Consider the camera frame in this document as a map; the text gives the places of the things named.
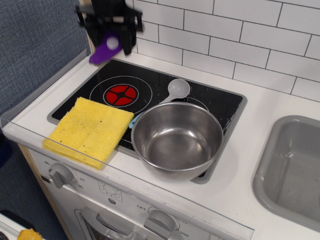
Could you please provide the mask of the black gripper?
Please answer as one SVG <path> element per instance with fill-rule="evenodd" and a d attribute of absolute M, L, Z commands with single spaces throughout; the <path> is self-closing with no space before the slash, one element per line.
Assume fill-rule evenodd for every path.
<path fill-rule="evenodd" d="M 123 52 L 130 55 L 136 45 L 137 31 L 144 30 L 143 13 L 129 7 L 124 0 L 92 0 L 92 5 L 77 5 L 79 25 L 86 29 L 95 47 L 99 46 L 106 30 L 118 31 Z"/>

